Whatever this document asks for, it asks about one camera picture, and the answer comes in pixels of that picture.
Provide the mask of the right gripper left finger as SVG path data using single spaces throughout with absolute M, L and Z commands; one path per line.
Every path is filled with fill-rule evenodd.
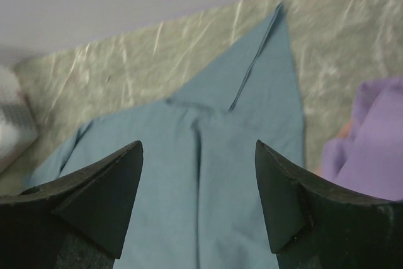
M 111 268 L 143 165 L 141 142 L 54 181 L 1 198 L 2 268 Z

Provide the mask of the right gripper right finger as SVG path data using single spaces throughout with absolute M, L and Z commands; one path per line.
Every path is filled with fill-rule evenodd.
M 280 268 L 402 267 L 402 202 L 335 185 L 261 141 L 255 167 Z

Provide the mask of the blue t shirt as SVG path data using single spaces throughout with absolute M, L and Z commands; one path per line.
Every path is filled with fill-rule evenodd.
M 304 117 L 282 5 L 169 98 L 95 118 L 37 168 L 37 186 L 141 141 L 115 268 L 276 268 L 254 166 L 261 140 L 304 163 Z

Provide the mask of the folded purple t shirt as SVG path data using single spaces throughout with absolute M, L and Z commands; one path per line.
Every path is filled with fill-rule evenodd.
M 322 177 L 386 200 L 402 200 L 402 78 L 362 83 L 347 134 L 322 150 Z

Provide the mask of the folded orange t shirt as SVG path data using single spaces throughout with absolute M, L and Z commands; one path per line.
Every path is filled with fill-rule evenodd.
M 344 125 L 341 130 L 338 132 L 337 137 L 339 138 L 347 138 L 350 133 L 352 121 L 349 121 L 346 125 Z

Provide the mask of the white plastic laundry basket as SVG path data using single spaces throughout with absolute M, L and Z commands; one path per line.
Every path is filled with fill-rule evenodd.
M 16 74 L 1 67 L 1 167 L 6 167 L 38 137 L 38 130 Z

